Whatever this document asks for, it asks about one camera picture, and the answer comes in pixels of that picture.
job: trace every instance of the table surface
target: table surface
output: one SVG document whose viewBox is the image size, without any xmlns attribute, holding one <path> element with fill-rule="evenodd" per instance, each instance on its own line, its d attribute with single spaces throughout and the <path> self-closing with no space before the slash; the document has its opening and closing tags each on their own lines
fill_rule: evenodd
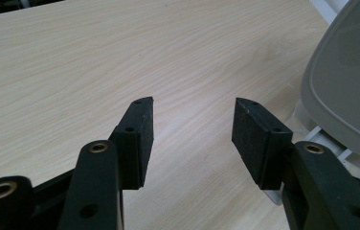
<svg viewBox="0 0 360 230">
<path fill-rule="evenodd" d="M 327 23 L 306 0 L 67 0 L 0 14 L 0 177 L 75 167 L 153 96 L 126 229 L 288 229 L 231 142 L 236 97 L 287 121 Z"/>
</svg>

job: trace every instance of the mounting hole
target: mounting hole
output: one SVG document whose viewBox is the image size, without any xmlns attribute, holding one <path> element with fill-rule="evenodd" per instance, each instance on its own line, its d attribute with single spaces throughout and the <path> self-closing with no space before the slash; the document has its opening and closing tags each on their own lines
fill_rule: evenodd
<svg viewBox="0 0 360 230">
<path fill-rule="evenodd" d="M 324 149 L 318 146 L 314 146 L 314 145 L 305 145 L 304 146 L 305 150 L 311 152 L 311 153 L 316 153 L 316 154 L 321 154 L 324 153 Z"/>
<path fill-rule="evenodd" d="M 352 215 L 360 219 L 360 207 L 349 205 L 348 209 Z"/>
<path fill-rule="evenodd" d="M 97 204 L 88 204 L 79 210 L 79 215 L 83 219 L 89 219 L 93 217 L 98 211 L 99 211 L 99 206 Z"/>
<path fill-rule="evenodd" d="M 104 143 L 97 143 L 90 147 L 90 151 L 93 153 L 100 153 L 108 149 L 108 146 Z"/>
<path fill-rule="evenodd" d="M 0 198 L 6 197 L 16 190 L 17 184 L 13 181 L 0 183 Z"/>
</svg>

